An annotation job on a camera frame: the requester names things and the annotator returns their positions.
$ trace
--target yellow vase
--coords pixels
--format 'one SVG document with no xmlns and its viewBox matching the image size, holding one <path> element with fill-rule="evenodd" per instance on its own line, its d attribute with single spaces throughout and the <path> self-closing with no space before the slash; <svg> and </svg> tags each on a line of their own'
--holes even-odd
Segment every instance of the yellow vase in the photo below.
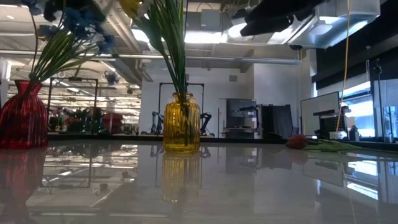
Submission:
<svg viewBox="0 0 398 224">
<path fill-rule="evenodd" d="M 173 93 L 166 105 L 163 146 L 166 152 L 193 153 L 200 145 L 200 108 L 191 93 Z"/>
<path fill-rule="evenodd" d="M 162 199 L 183 210 L 198 198 L 201 176 L 200 155 L 163 154 Z"/>
</svg>

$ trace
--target yellow flower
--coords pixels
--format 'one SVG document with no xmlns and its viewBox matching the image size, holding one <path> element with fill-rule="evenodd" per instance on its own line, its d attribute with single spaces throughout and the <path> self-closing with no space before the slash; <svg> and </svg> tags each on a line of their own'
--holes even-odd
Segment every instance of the yellow flower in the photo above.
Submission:
<svg viewBox="0 0 398 224">
<path fill-rule="evenodd" d="M 140 8 L 140 1 L 141 0 L 118 0 L 124 13 L 126 13 L 131 19 L 135 19 L 137 17 L 137 11 Z"/>
</svg>

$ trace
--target glossy table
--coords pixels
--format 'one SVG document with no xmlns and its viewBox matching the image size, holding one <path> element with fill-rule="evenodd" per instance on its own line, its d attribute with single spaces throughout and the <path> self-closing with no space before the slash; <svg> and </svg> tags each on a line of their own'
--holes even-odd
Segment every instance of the glossy table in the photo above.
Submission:
<svg viewBox="0 0 398 224">
<path fill-rule="evenodd" d="M 398 223 L 398 155 L 54 141 L 0 151 L 0 223 Z"/>
</svg>

